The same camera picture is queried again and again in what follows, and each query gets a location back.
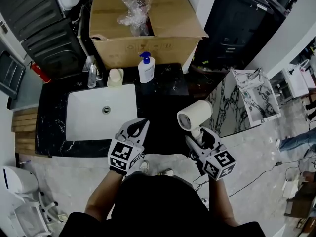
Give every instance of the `blue pump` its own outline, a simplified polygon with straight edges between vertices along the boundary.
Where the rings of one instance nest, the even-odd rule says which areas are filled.
[[[150,59],[149,59],[151,57],[150,52],[143,52],[139,57],[144,58],[144,63],[145,64],[149,64],[150,63]]]

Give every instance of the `black marble countertop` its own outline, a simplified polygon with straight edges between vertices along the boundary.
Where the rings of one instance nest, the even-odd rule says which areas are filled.
[[[104,74],[107,81],[108,71]],[[68,95],[87,87],[88,73],[61,79],[43,86],[36,125],[36,153],[64,157],[106,157],[111,140],[67,141]],[[141,84],[137,68],[124,69],[123,84],[136,88],[137,115],[150,120],[144,142],[146,154],[184,154],[186,132],[176,118],[179,110],[194,102],[180,64],[156,65],[154,79]]]

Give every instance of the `marble box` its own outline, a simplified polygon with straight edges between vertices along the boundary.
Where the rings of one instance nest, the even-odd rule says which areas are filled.
[[[203,125],[220,137],[238,133],[281,116],[265,74],[250,80],[254,70],[231,70],[207,98],[213,114]]]

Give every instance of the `door handle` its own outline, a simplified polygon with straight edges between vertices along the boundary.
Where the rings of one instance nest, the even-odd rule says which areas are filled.
[[[0,21],[0,27],[2,28],[4,33],[7,34],[8,28],[5,26],[5,22],[3,22],[2,20]]]

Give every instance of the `brown box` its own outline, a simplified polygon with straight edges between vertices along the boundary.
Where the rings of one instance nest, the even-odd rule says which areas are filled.
[[[207,37],[188,0],[153,0],[148,14],[155,36],[132,36],[129,26],[117,23],[127,12],[121,0],[93,0],[89,34],[108,69],[138,66],[144,51],[156,64],[183,65]]]

